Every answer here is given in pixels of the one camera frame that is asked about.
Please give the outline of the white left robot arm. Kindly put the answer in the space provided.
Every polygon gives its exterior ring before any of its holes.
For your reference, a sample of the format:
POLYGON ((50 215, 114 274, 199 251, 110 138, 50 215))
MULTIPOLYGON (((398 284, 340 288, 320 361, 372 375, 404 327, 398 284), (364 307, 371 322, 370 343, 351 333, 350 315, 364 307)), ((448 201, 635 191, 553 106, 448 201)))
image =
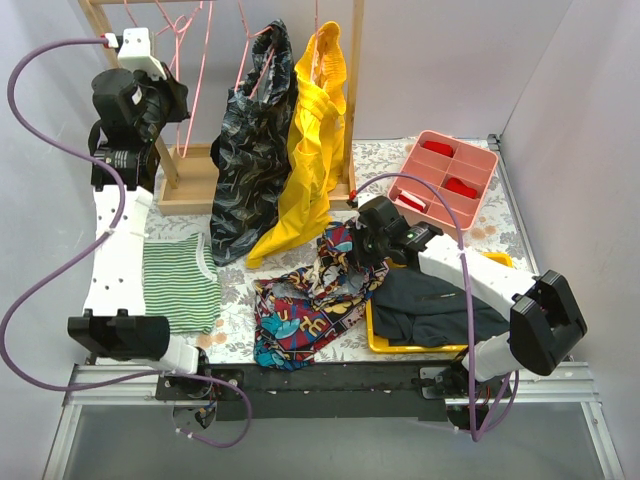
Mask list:
POLYGON ((198 366, 198 349, 172 336, 165 316, 147 313, 143 289, 144 234, 160 161, 155 142, 166 124, 188 118, 188 89, 169 71, 123 68, 100 73, 91 87, 99 115, 88 145, 97 161, 91 185, 100 245, 83 312, 69 319, 68 333, 97 357, 180 372, 180 390, 203 399, 213 377, 198 366))

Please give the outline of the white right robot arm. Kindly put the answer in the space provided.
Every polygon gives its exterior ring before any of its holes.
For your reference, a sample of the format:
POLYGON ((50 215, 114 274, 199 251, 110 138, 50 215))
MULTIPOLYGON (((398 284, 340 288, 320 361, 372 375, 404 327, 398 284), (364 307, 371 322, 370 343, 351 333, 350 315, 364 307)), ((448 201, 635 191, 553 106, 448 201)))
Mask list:
POLYGON ((506 332, 471 341, 453 371, 453 387, 464 397, 479 395, 489 380, 512 371, 550 375, 588 331, 563 275, 549 270, 535 276, 464 251, 434 225, 409 224, 384 196, 359 207, 353 235, 357 258, 410 266, 461 289, 507 322, 506 332))

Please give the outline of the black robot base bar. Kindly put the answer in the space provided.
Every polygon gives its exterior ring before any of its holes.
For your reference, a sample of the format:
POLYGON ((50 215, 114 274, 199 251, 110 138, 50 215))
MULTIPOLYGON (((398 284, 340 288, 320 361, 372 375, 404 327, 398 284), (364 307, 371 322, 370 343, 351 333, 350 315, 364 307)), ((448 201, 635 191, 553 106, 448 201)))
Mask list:
POLYGON ((211 402, 219 421, 255 419, 405 417, 445 421, 446 401, 469 403, 467 374, 442 361, 317 363, 296 371, 255 364, 209 364, 210 385, 186 378, 160 379, 155 398, 174 403, 211 402))

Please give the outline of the colourful comic print shorts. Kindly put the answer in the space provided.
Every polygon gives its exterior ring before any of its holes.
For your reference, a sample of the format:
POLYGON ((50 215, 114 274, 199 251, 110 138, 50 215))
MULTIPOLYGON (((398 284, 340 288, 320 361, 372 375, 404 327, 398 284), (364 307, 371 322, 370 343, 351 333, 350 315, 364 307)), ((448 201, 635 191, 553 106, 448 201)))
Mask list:
POLYGON ((363 318, 389 267, 356 260, 355 235, 362 231, 356 219, 332 222, 317 239, 311 265, 253 283, 253 356, 259 366, 283 371, 309 366, 319 350, 363 318))

